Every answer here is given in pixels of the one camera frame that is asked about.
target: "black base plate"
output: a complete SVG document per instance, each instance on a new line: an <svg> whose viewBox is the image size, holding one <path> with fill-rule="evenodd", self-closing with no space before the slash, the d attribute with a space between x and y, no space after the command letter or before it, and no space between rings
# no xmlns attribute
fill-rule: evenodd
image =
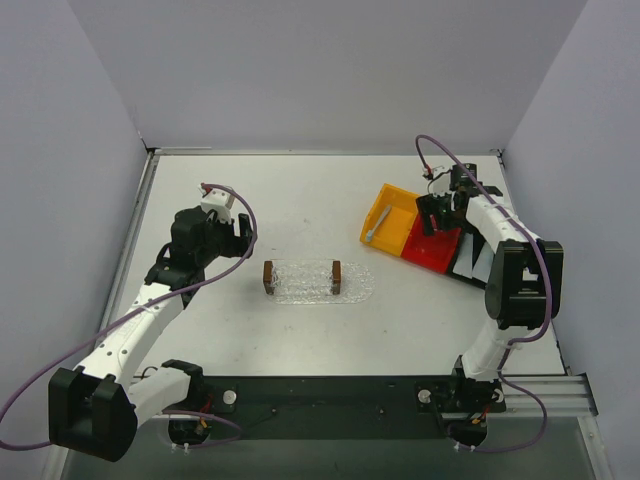
<svg viewBox="0 0 640 480"><path fill-rule="evenodd" d="M452 376L204 377L213 394L211 413L243 428L243 439L431 439L446 436L441 413L481 412L458 398ZM496 383L485 389L499 388ZM420 403L427 389L432 401ZM224 392L236 401L224 402ZM492 412L505 410L494 403ZM232 436L214 425L210 438Z"/></svg>

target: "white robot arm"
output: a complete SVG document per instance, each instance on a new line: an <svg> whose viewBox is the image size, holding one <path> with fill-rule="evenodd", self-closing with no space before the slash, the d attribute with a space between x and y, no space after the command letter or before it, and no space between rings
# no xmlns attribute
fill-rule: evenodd
<svg viewBox="0 0 640 480"><path fill-rule="evenodd" d="M51 442L106 460L128 450L137 428L176 403L201 405L202 369L171 360L134 385L133 376L162 334L191 302L197 288L160 302L153 300L204 281L218 256L247 253L253 232L240 214L236 236L233 197L202 186L198 207L182 210L171 226L171 242L158 254L128 313L139 311L104 339L73 370L58 369L49 382Z"/></svg>
<svg viewBox="0 0 640 480"><path fill-rule="evenodd" d="M477 177L476 165L468 163L465 168ZM487 309L480 334L462 355L462 366L465 377L491 381L498 378L508 342L532 334L544 318L540 267L528 239L512 221L536 241L545 257L553 290L552 316L560 305L563 251L559 243L544 241L526 228L500 190L484 187L492 203L460 166L453 166L450 174L448 192L420 197L417 205L425 235L462 230L449 273L484 288Z"/></svg>

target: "white tabletop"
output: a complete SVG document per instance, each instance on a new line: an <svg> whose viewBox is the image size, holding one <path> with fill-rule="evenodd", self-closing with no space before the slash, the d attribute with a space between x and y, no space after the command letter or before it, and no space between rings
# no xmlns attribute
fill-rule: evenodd
<svg viewBox="0 0 640 480"><path fill-rule="evenodd" d="M440 156L429 161L451 164ZM479 179L508 197L495 157L463 161L477 163ZM419 160L409 156L160 157L120 314L169 241L174 214L199 204L200 182L232 186L246 198L258 219L258 243L236 272L198 292L142 367L175 358L207 375L442 375L482 327L482 290L359 241L383 183L425 192ZM241 211L236 202L234 215ZM280 258L359 263L376 287L358 304L278 305L264 292L262 266ZM207 278L236 260L215 260ZM506 373L563 374L553 331L514 352Z"/></svg>

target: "white wall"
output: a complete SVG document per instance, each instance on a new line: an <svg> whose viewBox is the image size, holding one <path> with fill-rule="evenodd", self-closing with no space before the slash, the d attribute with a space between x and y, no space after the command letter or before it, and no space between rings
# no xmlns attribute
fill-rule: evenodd
<svg viewBox="0 0 640 480"><path fill-rule="evenodd" d="M0 401L95 332L145 151L64 0L0 2ZM48 437L46 381L0 427ZM0 477L39 478L46 450L0 451Z"/></svg>
<svg viewBox="0 0 640 480"><path fill-rule="evenodd" d="M640 474L640 2L590 0L508 144L520 215L566 250L555 321L616 478Z"/></svg>
<svg viewBox="0 0 640 480"><path fill-rule="evenodd" d="M69 0L147 145L504 147L585 0Z"/></svg>

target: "yellow tray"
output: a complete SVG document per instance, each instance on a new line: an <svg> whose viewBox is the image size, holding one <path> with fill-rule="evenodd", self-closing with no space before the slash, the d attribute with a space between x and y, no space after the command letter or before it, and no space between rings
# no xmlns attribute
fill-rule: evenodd
<svg viewBox="0 0 640 480"><path fill-rule="evenodd" d="M364 221L360 241L365 245L399 257L418 215L416 198L419 196L416 193L407 192L385 183ZM391 210L376 229L371 241L367 242L367 232L375 227L387 205L391 205Z"/></svg>

